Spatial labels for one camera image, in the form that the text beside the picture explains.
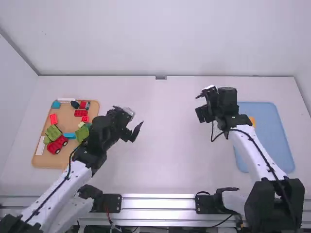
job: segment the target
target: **white block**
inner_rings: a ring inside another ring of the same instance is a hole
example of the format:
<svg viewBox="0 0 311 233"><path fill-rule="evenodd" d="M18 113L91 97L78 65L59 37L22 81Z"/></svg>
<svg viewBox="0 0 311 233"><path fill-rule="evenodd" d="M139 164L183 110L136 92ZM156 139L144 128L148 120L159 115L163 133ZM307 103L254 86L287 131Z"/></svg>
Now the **white block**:
<svg viewBox="0 0 311 233"><path fill-rule="evenodd" d="M44 140L44 136L41 136L40 140L39 140L38 147L37 147L37 151L35 152L36 155L42 155L43 154L43 150L45 147L43 140Z"/></svg>
<svg viewBox="0 0 311 233"><path fill-rule="evenodd" d="M71 101L75 101L75 98L57 98L57 100L61 103L70 103Z"/></svg>

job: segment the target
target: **blue toy block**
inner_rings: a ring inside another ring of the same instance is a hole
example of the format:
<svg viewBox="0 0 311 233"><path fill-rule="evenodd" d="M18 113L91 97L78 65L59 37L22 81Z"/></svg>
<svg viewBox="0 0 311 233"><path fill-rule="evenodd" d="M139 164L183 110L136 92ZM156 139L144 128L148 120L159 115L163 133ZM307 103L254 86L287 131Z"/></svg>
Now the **blue toy block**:
<svg viewBox="0 0 311 233"><path fill-rule="evenodd" d="M68 139L75 139L76 138L75 133L64 133L64 136Z"/></svg>
<svg viewBox="0 0 311 233"><path fill-rule="evenodd" d="M55 100L53 103L52 103L52 108L60 108L60 102Z"/></svg>

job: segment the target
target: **metal rail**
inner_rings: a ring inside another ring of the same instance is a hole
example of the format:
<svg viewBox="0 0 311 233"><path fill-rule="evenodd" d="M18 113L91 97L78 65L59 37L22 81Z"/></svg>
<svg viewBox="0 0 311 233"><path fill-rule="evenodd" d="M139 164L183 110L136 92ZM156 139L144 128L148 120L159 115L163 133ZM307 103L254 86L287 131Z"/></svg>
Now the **metal rail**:
<svg viewBox="0 0 311 233"><path fill-rule="evenodd" d="M18 215L38 197L0 196L0 217ZM123 194L119 214L110 214L111 219L121 226L158 227L210 227L228 215L198 215L195 212L193 194ZM234 217L221 227L235 227ZM79 219L81 225L109 225L105 213L89 213ZM311 228L311 199L306 199L302 216L302 228Z"/></svg>

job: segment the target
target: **white wall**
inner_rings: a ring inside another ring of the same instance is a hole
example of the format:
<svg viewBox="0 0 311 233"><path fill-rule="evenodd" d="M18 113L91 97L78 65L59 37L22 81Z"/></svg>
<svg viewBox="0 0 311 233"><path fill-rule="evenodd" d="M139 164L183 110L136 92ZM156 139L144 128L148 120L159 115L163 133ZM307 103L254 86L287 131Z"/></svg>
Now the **white wall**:
<svg viewBox="0 0 311 233"><path fill-rule="evenodd" d="M37 75L0 34L0 172L14 142Z"/></svg>
<svg viewBox="0 0 311 233"><path fill-rule="evenodd" d="M309 0L1 0L0 27L42 74L293 75L310 111L310 9Z"/></svg>

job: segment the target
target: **orange object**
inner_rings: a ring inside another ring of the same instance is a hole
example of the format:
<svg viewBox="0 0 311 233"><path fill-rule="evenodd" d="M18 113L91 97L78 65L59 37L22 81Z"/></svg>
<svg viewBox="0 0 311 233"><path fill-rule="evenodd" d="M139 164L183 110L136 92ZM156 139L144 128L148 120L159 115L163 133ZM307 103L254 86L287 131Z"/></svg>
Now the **orange object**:
<svg viewBox="0 0 311 233"><path fill-rule="evenodd" d="M255 118L253 118L252 116L249 116L248 118L249 118L249 119L251 120L251 122L253 123L253 127L256 128L256 121L255 121Z"/></svg>
<svg viewBox="0 0 311 233"><path fill-rule="evenodd" d="M88 120L89 120L88 116L83 116L81 119L82 122L88 122Z"/></svg>
<svg viewBox="0 0 311 233"><path fill-rule="evenodd" d="M56 113L50 115L51 125L56 125L58 123Z"/></svg>

